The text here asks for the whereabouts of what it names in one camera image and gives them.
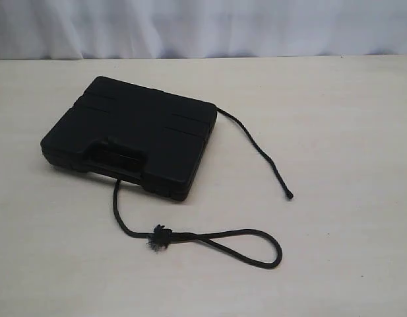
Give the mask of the black plastic carrying case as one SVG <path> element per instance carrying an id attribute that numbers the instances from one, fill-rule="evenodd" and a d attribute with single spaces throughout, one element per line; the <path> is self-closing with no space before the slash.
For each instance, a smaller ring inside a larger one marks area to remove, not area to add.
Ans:
<path id="1" fill-rule="evenodd" d="M 40 146 L 54 166 L 183 201 L 216 118 L 212 103 L 99 76 Z"/>

